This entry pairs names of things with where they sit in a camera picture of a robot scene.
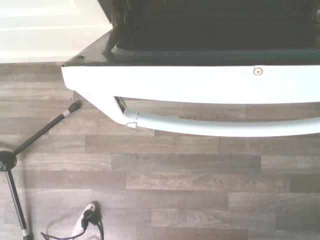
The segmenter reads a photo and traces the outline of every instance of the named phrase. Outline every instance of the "laminate flooring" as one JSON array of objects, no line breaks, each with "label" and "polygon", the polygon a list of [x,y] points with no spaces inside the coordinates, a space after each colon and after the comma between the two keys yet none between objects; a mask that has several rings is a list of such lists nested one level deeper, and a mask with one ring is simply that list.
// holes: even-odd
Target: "laminate flooring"
[{"label": "laminate flooring", "polygon": [[[18,155],[27,222],[69,237],[101,204],[106,240],[319,240],[320,137],[194,136],[119,125],[65,87],[56,63],[0,64],[0,150],[13,150],[75,100],[83,106]],[[126,99],[205,121],[320,117],[320,103],[223,105]],[[22,239],[0,172],[0,240]],[[82,240],[100,239],[90,225]]]}]

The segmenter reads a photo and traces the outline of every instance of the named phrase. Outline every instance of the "white handle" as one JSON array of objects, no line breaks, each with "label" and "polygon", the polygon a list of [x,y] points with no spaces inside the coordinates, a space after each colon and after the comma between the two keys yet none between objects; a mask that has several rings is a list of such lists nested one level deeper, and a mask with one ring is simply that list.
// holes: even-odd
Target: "white handle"
[{"label": "white handle", "polygon": [[123,111],[114,96],[87,92],[83,96],[115,122],[132,128],[138,126],[173,133],[219,137],[278,137],[320,133],[320,117],[272,122],[199,121],[137,112],[128,107]]},{"label": "white handle", "polygon": [[278,137],[320,132],[320,117],[272,122],[215,122],[138,113],[127,107],[124,115],[135,119],[138,127],[202,136]]}]

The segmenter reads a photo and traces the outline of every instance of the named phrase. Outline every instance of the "screw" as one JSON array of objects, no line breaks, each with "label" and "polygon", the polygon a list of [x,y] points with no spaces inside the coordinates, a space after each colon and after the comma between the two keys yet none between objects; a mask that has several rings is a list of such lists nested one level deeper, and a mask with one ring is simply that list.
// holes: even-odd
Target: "screw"
[{"label": "screw", "polygon": [[264,71],[263,71],[263,69],[261,67],[257,67],[257,68],[254,69],[253,73],[256,76],[261,76],[264,73]]}]

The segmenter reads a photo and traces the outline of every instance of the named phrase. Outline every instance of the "microphone stand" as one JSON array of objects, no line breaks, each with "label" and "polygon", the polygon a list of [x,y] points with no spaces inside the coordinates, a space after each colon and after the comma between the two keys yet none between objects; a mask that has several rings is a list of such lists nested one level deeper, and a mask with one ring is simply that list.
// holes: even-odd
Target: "microphone stand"
[{"label": "microphone stand", "polygon": [[38,138],[40,138],[42,135],[44,135],[47,131],[49,131],[66,116],[78,110],[81,107],[81,105],[82,103],[80,101],[72,103],[67,110],[65,110],[63,113],[57,116],[54,120],[48,123],[41,130],[39,130],[35,135],[30,137],[27,141],[18,146],[14,151],[0,151],[0,172],[5,172],[6,174],[14,207],[16,210],[16,214],[18,215],[18,220],[22,230],[23,240],[34,240],[34,235],[32,232],[28,232],[24,213],[22,211],[21,204],[19,201],[19,196],[15,185],[14,177],[11,172],[11,169],[13,169],[17,164],[17,155],[24,149],[26,149],[28,146],[30,146]]}]

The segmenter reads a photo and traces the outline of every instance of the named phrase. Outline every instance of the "white oven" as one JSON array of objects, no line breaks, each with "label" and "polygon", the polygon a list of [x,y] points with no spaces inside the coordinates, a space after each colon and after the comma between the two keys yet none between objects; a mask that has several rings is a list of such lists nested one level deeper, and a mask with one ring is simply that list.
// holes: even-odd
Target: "white oven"
[{"label": "white oven", "polygon": [[115,122],[184,134],[320,132],[320,117],[212,122],[138,112],[122,97],[207,104],[320,102],[320,0],[100,0],[113,30],[62,66]]}]

